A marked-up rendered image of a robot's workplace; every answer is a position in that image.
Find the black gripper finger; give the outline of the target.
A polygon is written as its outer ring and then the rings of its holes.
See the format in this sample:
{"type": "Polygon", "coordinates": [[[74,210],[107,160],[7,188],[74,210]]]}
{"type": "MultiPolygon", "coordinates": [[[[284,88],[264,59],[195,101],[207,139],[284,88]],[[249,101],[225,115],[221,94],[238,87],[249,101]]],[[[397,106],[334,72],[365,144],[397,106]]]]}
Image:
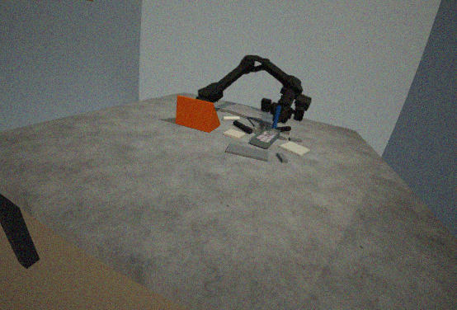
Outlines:
{"type": "Polygon", "coordinates": [[[271,103],[271,114],[273,114],[273,121],[274,121],[274,115],[275,115],[275,112],[276,112],[276,104],[274,103],[271,103]]]}
{"type": "Polygon", "coordinates": [[[277,120],[277,123],[281,122],[283,119],[287,118],[290,119],[292,114],[292,109],[291,108],[285,108],[282,113],[280,114],[279,119],[277,120]]]}

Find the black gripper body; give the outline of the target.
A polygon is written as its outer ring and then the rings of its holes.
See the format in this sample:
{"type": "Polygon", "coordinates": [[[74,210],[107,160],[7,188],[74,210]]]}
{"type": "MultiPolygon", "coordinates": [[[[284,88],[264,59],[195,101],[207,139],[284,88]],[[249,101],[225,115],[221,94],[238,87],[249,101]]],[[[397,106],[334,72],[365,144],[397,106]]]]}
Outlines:
{"type": "MultiPolygon", "coordinates": [[[[278,106],[281,106],[280,112],[282,112],[286,107],[291,108],[293,104],[293,99],[290,95],[281,95],[280,100],[278,101],[278,104],[275,102],[272,102],[278,106]]],[[[305,109],[303,107],[295,106],[294,110],[292,109],[292,114],[294,115],[294,119],[301,121],[304,117],[304,111],[305,109]]],[[[271,100],[268,100],[266,98],[263,98],[261,100],[261,110],[265,112],[270,112],[271,111],[271,100]]],[[[291,114],[291,115],[292,115],[291,114]]]]}

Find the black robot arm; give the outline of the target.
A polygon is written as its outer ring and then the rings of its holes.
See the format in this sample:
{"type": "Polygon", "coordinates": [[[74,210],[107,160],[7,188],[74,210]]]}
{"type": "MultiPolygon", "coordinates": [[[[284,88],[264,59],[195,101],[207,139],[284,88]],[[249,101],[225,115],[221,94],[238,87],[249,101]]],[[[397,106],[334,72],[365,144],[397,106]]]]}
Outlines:
{"type": "Polygon", "coordinates": [[[223,97],[223,90],[228,88],[243,74],[259,72],[261,70],[267,71],[272,77],[283,84],[280,93],[283,95],[290,95],[293,100],[295,99],[294,106],[303,107],[305,111],[308,110],[312,98],[302,94],[303,89],[301,87],[301,81],[297,77],[283,72],[269,59],[263,59],[257,55],[246,55],[239,66],[223,77],[220,81],[213,82],[207,87],[198,90],[198,96],[196,99],[214,103],[223,97]],[[255,61],[260,62],[261,65],[254,67],[255,61]]]}

